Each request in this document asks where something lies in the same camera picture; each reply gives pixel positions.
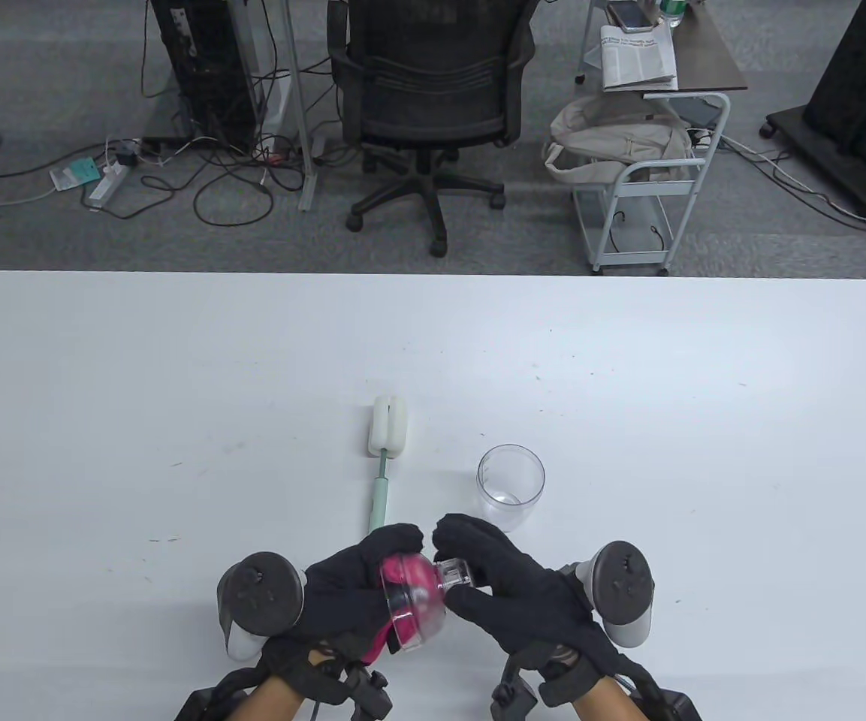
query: black mesh chair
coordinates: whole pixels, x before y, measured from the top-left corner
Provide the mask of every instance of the black mesh chair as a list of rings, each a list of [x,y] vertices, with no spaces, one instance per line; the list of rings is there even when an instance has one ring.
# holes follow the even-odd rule
[[[520,85],[536,51],[530,18],[538,2],[330,0],[327,43],[342,90],[343,138],[364,148],[364,172],[384,165],[401,177],[350,209],[349,230],[363,229],[363,215],[374,207],[415,193],[433,221],[430,253],[442,258],[446,225],[437,190],[478,190],[490,195],[490,207],[505,206],[502,183],[440,166],[459,159],[460,148],[502,147],[519,137]],[[415,162],[379,148],[412,152]]]

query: desk leg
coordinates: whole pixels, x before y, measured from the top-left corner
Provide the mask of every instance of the desk leg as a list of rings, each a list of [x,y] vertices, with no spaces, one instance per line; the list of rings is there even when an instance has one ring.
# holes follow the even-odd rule
[[[583,42],[580,43],[580,59],[576,63],[576,78],[578,86],[583,85],[587,79],[587,42],[590,42],[590,25],[593,24],[593,10],[596,8],[596,0],[590,0],[590,9],[587,10],[587,24],[583,28]]]
[[[306,101],[303,100],[303,83],[299,72],[299,56],[296,52],[296,37],[292,33],[292,14],[289,11],[289,0],[279,0],[279,18],[282,21],[282,33],[285,35],[285,54],[289,60],[289,75],[292,78],[292,113],[299,129],[299,147],[303,150],[303,192],[299,198],[299,210],[309,210],[312,207],[312,196],[315,195],[316,168],[312,164],[312,147],[309,144],[309,128],[306,127]]]

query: beige bag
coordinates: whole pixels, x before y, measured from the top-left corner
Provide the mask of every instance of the beige bag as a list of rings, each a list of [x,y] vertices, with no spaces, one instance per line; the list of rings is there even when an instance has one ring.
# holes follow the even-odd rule
[[[667,105],[634,92],[574,100],[550,124],[543,162],[561,183],[613,183],[640,161],[692,158],[686,123]],[[634,182],[689,179],[685,167],[645,168]]]

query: smartphone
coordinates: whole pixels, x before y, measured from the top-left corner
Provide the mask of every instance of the smartphone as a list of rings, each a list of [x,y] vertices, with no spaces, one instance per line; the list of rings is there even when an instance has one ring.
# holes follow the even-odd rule
[[[607,13],[621,27],[624,33],[647,33],[653,24],[636,0],[611,0],[607,3]]]

